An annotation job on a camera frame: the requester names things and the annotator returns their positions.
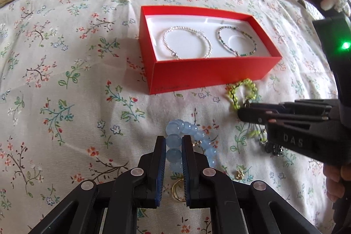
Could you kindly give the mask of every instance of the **silver beaded bracelet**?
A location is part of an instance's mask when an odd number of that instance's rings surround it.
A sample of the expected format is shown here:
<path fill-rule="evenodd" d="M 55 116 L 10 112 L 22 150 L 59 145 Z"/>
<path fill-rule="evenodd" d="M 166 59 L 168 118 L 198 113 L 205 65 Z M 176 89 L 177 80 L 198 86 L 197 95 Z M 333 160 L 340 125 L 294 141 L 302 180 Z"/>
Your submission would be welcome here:
<path fill-rule="evenodd" d="M 241 34 L 243 34 L 244 36 L 248 37 L 249 39 L 252 40 L 253 44 L 254 44 L 254 49 L 249 52 L 249 53 L 246 53 L 246 54 L 239 54 L 238 51 L 236 50 L 233 50 L 232 48 L 230 48 L 225 42 L 224 40 L 222 39 L 221 35 L 220 35 L 220 32 L 225 29 L 225 28 L 230 28 L 230 29 L 233 29 L 233 30 L 238 30 Z M 219 30 L 218 30 L 218 38 L 219 38 L 219 41 L 222 43 L 222 45 L 227 48 L 229 51 L 231 51 L 235 56 L 237 57 L 246 57 L 246 56 L 250 56 L 252 55 L 253 53 L 255 53 L 257 51 L 257 43 L 255 42 L 254 39 L 252 39 L 252 36 L 250 36 L 248 33 L 244 32 L 244 31 L 241 31 L 239 30 L 238 28 L 236 27 L 233 27 L 233 26 L 222 26 Z"/>
<path fill-rule="evenodd" d="M 211 53 L 212 53 L 212 45 L 211 42 L 208 40 L 208 38 L 205 36 L 205 34 L 200 31 L 200 30 L 195 30 L 186 26 L 173 26 L 171 28 L 168 28 L 165 33 L 163 34 L 163 43 L 165 44 L 165 47 L 172 53 L 172 57 L 176 58 L 177 60 L 180 60 L 181 58 L 179 58 L 178 54 L 168 45 L 168 42 L 166 41 L 166 36 L 169 32 L 172 32 L 174 30 L 185 30 L 191 33 L 196 34 L 196 36 L 203 38 L 209 45 L 209 50 L 207 52 L 207 54 L 204 56 L 204 58 L 209 58 Z"/>

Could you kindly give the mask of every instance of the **pink flower print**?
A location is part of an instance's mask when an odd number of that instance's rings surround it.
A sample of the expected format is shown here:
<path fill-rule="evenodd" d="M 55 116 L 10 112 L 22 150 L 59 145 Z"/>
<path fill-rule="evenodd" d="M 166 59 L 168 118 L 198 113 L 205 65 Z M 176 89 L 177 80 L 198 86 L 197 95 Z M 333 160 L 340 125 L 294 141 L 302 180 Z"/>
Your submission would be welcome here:
<path fill-rule="evenodd" d="M 7 159 L 5 161 L 5 165 L 9 167 L 10 164 L 11 164 L 11 160 L 7 157 Z"/>
<path fill-rule="evenodd" d="M 44 66 L 43 71 L 47 72 L 47 70 L 50 68 L 51 68 L 51 66 Z"/>

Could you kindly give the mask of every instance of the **yellow-green beaded bracelet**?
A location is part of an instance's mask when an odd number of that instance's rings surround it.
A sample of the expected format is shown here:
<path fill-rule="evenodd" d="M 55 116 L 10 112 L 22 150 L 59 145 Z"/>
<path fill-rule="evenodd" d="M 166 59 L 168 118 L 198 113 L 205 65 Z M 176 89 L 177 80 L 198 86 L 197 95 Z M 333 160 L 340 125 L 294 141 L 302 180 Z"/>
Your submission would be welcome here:
<path fill-rule="evenodd" d="M 229 93 L 230 98 L 234 102 L 234 109 L 235 110 L 240 109 L 240 105 L 238 102 L 239 100 L 238 100 L 238 97 L 236 96 L 236 92 L 238 91 L 238 88 L 242 85 L 244 85 L 245 87 L 250 89 L 249 94 L 246 96 L 246 98 L 244 100 L 244 106 L 246 106 L 247 103 L 250 102 L 250 100 L 255 100 L 256 96 L 257 96 L 256 85 L 250 79 L 245 79 L 245 80 L 242 80 L 242 81 L 237 82 L 236 84 L 232 85 L 231 88 L 229 89 L 228 93 Z"/>

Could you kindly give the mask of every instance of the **finger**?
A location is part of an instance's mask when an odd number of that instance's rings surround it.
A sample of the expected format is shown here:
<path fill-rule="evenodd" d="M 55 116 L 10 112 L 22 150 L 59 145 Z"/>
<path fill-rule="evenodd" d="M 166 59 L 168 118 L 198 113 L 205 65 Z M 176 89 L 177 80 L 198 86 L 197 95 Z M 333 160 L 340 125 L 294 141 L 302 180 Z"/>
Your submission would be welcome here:
<path fill-rule="evenodd" d="M 345 181 L 351 181 L 351 165 L 341 167 L 341 177 Z"/>
<path fill-rule="evenodd" d="M 332 201 L 332 202 L 336 202 L 339 198 L 336 197 L 335 195 L 330 194 L 329 192 L 327 192 L 327 197 Z"/>
<path fill-rule="evenodd" d="M 336 197 L 342 198 L 345 193 L 345 187 L 343 186 L 342 183 L 335 182 L 330 178 L 327 178 L 326 180 L 326 187 L 327 191 Z"/>
<path fill-rule="evenodd" d="M 340 169 L 337 167 L 324 164 L 323 174 L 335 182 L 340 181 Z"/>

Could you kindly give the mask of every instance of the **bracelet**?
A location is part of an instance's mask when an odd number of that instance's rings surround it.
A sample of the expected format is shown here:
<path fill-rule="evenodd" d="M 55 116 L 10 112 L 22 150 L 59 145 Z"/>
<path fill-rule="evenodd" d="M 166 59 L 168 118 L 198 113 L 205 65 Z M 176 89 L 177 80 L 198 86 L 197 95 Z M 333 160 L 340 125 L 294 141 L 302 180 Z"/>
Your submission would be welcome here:
<path fill-rule="evenodd" d="M 181 137 L 183 135 L 191 135 L 193 137 L 193 146 L 199 145 L 204 154 L 207 157 L 208 164 L 210 167 L 217 165 L 217 150 L 214 148 L 212 141 L 209 136 L 199 130 L 195 124 L 190 122 L 184 122 L 183 120 L 177 119 L 170 121 L 166 126 L 166 145 L 170 148 L 166 152 L 166 159 L 170 162 L 171 171 L 174 173 L 183 173 L 182 157 L 179 147 L 181 146 Z M 172 187 L 172 195 L 175 199 L 184 202 L 185 200 L 177 194 L 177 186 L 184 179 L 179 179 Z"/>
<path fill-rule="evenodd" d="M 166 36 L 169 32 L 172 32 L 174 30 L 185 30 L 191 33 L 196 34 L 196 36 L 203 38 L 209 45 L 209 50 L 207 52 L 207 54 L 204 56 L 204 58 L 209 58 L 211 53 L 212 53 L 212 45 L 211 42 L 209 41 L 209 39 L 205 36 L 205 34 L 203 32 L 201 32 L 200 30 L 195 30 L 186 26 L 173 26 L 168 28 L 165 33 L 163 34 L 163 43 L 166 46 L 166 48 L 172 53 L 172 57 L 176 58 L 177 60 L 180 60 L 181 58 L 179 58 L 178 54 L 168 45 L 168 42 L 166 41 Z"/>
<path fill-rule="evenodd" d="M 254 44 L 254 49 L 250 52 L 250 53 L 247 53 L 247 54 L 239 54 L 238 51 L 236 50 L 233 50 L 232 48 L 230 48 L 222 39 L 221 35 L 220 35 L 220 32 L 225 29 L 225 28 L 230 28 L 230 29 L 233 29 L 233 30 L 238 30 L 240 31 L 241 34 L 243 34 L 244 36 L 248 37 L 249 39 L 252 40 L 253 44 Z M 232 27 L 232 26 L 222 26 L 219 30 L 218 30 L 218 38 L 219 38 L 219 41 L 222 43 L 222 45 L 227 48 L 229 51 L 231 51 L 235 56 L 237 57 L 246 57 L 246 56 L 250 56 L 252 55 L 253 53 L 255 53 L 257 51 L 257 43 L 255 42 L 255 40 L 252 38 L 252 36 L 250 36 L 248 33 L 244 32 L 244 31 L 241 31 L 239 30 L 238 28 L 236 27 Z"/>
<path fill-rule="evenodd" d="M 234 109 L 238 110 L 240 109 L 239 105 L 239 100 L 238 97 L 236 96 L 236 92 L 238 91 L 238 88 L 240 86 L 244 85 L 247 87 L 249 90 L 249 94 L 246 96 L 245 101 L 244 101 L 244 106 L 246 107 L 248 104 L 250 104 L 250 100 L 255 100 L 257 96 L 257 88 L 256 85 L 252 82 L 250 79 L 245 79 L 240 82 L 237 82 L 236 84 L 232 85 L 231 88 L 229 89 L 228 93 L 230 98 L 234 102 Z"/>

